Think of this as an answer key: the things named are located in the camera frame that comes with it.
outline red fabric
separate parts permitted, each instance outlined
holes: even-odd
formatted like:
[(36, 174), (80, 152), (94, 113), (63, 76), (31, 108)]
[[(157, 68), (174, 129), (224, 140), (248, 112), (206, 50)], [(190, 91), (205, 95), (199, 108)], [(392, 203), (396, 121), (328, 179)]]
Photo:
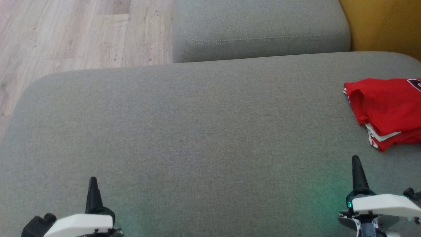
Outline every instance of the red fabric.
[(371, 139), (377, 144), (378, 150), (383, 152), (394, 144), (417, 144), (421, 143), (421, 129), (415, 129), (412, 131), (401, 132), (393, 137), (390, 137), (382, 142), (379, 142), (376, 138), (371, 136)]
[(421, 128), (421, 79), (367, 78), (345, 88), (358, 123), (379, 136)]

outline light wood floor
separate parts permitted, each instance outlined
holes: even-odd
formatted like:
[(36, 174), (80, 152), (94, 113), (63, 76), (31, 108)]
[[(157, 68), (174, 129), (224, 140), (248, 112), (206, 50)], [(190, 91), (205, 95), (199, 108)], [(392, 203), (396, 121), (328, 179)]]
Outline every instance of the light wood floor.
[(0, 0), (0, 139), (44, 75), (171, 63), (171, 24), (172, 0)]

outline gray fabric surface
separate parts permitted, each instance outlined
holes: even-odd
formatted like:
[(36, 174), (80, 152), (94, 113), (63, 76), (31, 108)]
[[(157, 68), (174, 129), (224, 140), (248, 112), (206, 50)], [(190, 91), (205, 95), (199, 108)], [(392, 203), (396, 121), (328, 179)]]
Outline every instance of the gray fabric surface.
[(174, 62), (348, 51), (338, 0), (175, 0)]
[(400, 194), (421, 189), (421, 147), (370, 147), (344, 82), (420, 75), (408, 56), (348, 52), (46, 76), (0, 149), (0, 233), (83, 213), (96, 176), (129, 237), (353, 237), (336, 219), (351, 156), (375, 192)]

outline yellow fabric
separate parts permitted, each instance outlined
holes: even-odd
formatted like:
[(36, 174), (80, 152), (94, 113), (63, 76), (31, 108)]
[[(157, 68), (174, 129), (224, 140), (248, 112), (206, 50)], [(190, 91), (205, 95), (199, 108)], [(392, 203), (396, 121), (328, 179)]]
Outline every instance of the yellow fabric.
[(354, 51), (390, 51), (421, 60), (421, 0), (339, 0)]

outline folded red clothing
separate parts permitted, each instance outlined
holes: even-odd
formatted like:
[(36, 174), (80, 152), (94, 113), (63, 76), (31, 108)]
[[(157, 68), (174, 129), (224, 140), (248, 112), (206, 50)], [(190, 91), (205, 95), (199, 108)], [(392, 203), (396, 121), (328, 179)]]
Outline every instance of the folded red clothing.
[(377, 148), (379, 151), (385, 151), (392, 145), (395, 144), (417, 144), (421, 143), (421, 129), (415, 129), (412, 131), (401, 132), (397, 135), (387, 138), (383, 141), (378, 141), (373, 134), (368, 133), (370, 136), (370, 144)]
[(344, 92), (358, 123), (379, 136), (421, 128), (421, 78), (367, 78), (345, 83)]

